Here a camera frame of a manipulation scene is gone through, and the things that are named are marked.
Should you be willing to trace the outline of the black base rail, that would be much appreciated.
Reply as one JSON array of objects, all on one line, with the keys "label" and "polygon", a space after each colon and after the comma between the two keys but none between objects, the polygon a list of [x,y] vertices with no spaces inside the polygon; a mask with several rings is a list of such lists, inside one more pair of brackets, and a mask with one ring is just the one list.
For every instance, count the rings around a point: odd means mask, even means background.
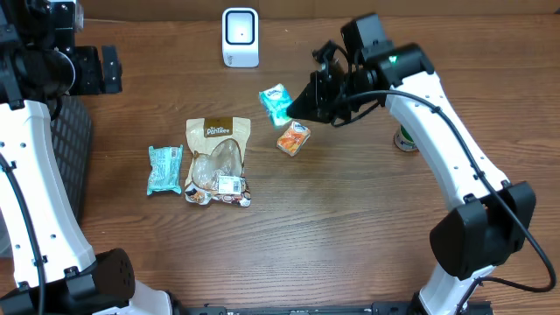
[{"label": "black base rail", "polygon": [[421,314],[412,311],[410,302],[374,302],[371,305],[317,306],[284,308],[226,308],[207,306],[185,308],[187,315],[408,315]]}]

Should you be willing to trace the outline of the white barcode scanner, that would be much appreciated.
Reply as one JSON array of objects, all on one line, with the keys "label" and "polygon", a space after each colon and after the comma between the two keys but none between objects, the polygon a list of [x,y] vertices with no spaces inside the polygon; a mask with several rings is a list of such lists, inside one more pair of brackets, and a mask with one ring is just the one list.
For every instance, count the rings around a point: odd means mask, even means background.
[{"label": "white barcode scanner", "polygon": [[230,7],[222,14],[222,55],[227,67],[259,66],[259,16],[249,7]]}]

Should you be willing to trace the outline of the green lid jar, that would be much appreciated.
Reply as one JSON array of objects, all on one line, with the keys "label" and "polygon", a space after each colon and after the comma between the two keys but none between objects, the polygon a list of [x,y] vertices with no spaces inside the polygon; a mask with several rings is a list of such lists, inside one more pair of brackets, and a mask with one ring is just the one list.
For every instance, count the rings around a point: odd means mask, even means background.
[{"label": "green lid jar", "polygon": [[401,125],[394,134],[395,146],[401,151],[414,152],[418,151],[417,145],[411,138],[407,130]]}]

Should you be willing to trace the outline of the teal tissue packet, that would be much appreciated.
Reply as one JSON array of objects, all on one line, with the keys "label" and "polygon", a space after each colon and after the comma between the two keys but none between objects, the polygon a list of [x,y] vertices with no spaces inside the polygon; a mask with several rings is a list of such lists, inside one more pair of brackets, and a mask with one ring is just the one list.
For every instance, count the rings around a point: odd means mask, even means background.
[{"label": "teal tissue packet", "polygon": [[287,108],[292,104],[292,98],[283,84],[276,84],[260,92],[259,100],[274,127],[284,126],[291,121]]}]

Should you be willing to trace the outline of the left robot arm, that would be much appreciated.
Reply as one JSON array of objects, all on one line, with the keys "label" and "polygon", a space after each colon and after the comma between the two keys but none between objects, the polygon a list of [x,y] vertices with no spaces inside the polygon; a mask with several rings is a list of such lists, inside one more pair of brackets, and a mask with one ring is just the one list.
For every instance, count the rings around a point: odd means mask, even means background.
[{"label": "left robot arm", "polygon": [[51,123],[67,96],[116,94],[122,67],[111,46],[77,46],[76,1],[1,4],[1,211],[15,289],[6,314],[178,314],[166,291],[135,277],[120,248],[96,254],[67,197]]}]

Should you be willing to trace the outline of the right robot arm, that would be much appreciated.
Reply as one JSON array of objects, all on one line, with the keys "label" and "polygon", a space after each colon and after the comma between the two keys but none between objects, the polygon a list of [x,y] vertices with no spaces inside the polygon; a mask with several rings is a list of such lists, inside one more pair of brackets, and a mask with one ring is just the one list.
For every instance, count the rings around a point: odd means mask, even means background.
[{"label": "right robot arm", "polygon": [[386,108],[418,148],[440,186],[447,215],[430,231],[437,260],[429,282],[408,303],[376,303],[376,312],[484,314],[469,297],[519,251],[536,206],[529,184],[512,184],[475,143],[448,101],[434,66],[415,44],[395,46],[379,17],[341,29],[343,44],[313,52],[320,69],[288,107],[290,117],[341,127]]}]

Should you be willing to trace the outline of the orange snack packet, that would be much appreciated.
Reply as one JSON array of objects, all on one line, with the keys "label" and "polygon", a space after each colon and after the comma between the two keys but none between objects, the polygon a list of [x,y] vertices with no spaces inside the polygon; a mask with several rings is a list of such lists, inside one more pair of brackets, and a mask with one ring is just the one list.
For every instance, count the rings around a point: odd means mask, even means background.
[{"label": "orange snack packet", "polygon": [[276,147],[294,157],[310,136],[309,128],[299,122],[292,122],[290,127],[277,139]]}]

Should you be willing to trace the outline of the beige snack pouch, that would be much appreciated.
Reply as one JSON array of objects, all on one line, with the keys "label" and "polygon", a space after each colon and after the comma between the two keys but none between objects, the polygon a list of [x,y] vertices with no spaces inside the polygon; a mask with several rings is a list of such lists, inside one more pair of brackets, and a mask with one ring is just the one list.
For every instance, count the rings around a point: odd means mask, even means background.
[{"label": "beige snack pouch", "polygon": [[251,121],[241,117],[189,119],[185,123],[192,162],[185,180],[185,200],[206,206],[219,201],[249,207],[244,175]]}]

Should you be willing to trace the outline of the grey plastic mesh basket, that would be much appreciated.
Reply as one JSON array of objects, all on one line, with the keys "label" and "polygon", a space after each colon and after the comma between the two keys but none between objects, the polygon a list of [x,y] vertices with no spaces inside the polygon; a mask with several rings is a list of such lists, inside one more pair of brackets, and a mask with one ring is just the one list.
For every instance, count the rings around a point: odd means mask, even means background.
[{"label": "grey plastic mesh basket", "polygon": [[81,220],[93,140],[93,122],[78,96],[63,96],[50,101],[49,107],[59,108],[51,121],[52,147],[60,176],[73,214]]}]

